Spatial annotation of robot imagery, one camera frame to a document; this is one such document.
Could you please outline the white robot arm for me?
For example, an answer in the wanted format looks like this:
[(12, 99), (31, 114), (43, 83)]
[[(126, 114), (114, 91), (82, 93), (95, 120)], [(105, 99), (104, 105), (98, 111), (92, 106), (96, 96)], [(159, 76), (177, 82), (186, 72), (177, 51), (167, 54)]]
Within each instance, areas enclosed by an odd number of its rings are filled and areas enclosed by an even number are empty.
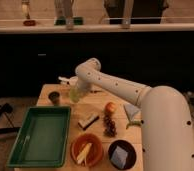
[(150, 87), (104, 74), (98, 59), (79, 64), (77, 88), (95, 84), (141, 110), (143, 171), (194, 171), (194, 134), (185, 97), (169, 86)]

